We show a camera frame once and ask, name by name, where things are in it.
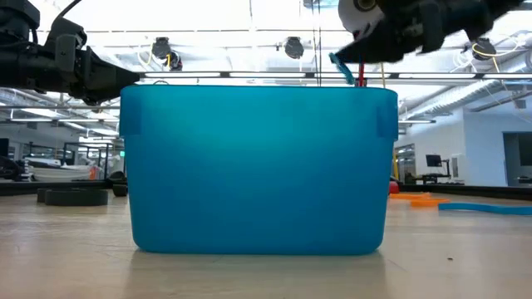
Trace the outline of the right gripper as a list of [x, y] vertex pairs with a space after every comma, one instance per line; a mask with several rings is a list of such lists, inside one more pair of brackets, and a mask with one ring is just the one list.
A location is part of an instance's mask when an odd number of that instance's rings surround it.
[[383, 22], [367, 37], [335, 52], [340, 62], [398, 62], [418, 47], [422, 52], [438, 50], [474, 11], [474, 2], [468, 0], [377, 0], [377, 5]]

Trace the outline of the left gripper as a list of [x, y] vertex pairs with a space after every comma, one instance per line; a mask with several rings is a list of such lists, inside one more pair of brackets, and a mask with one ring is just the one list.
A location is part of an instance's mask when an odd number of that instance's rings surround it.
[[140, 75], [103, 61], [91, 47], [82, 26], [57, 17], [46, 40], [53, 54], [52, 69], [46, 74], [48, 91], [66, 92], [83, 100], [117, 98], [121, 90], [140, 80]]

